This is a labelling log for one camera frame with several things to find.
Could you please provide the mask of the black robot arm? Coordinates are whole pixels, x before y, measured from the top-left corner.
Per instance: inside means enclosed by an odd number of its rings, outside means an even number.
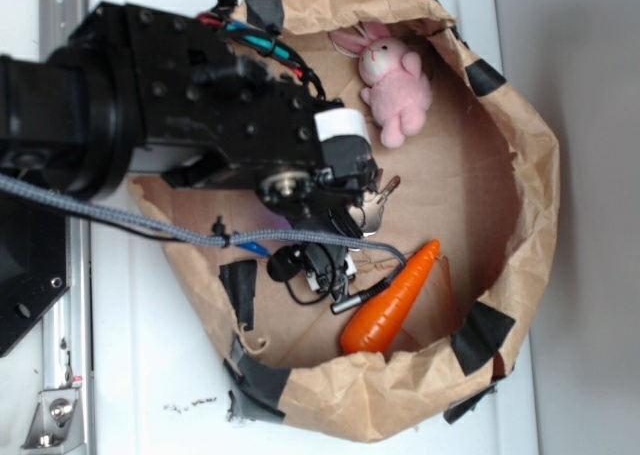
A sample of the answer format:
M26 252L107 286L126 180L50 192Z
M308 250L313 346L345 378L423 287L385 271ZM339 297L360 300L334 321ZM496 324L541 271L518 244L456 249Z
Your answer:
M250 190L296 230L359 237L378 173L358 112L230 7L102 3L43 63L1 60L1 168L88 200L129 173Z

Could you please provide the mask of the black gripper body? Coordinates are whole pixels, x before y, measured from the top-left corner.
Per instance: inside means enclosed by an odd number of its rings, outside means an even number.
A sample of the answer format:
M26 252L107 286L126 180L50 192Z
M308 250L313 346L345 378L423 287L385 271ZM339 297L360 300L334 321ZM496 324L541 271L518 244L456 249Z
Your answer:
M175 188L254 190L275 210L345 202L340 149L318 118L341 108L297 52L229 19L99 5L70 44L97 56L142 126L139 147L167 150Z

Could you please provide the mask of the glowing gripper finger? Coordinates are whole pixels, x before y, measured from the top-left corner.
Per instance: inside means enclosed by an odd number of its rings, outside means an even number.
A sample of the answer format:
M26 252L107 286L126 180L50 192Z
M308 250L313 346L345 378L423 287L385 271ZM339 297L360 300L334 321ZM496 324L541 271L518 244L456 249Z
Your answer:
M379 171L364 115L334 108L315 114L314 122L323 159L319 187L353 200L363 198Z
M347 221L345 209L332 209L298 220L294 223L294 229L329 235L360 235L355 223ZM305 272L312 291L330 295L334 300L348 297L349 281L355 276L356 269L347 247L327 242L301 242L294 248L294 260Z

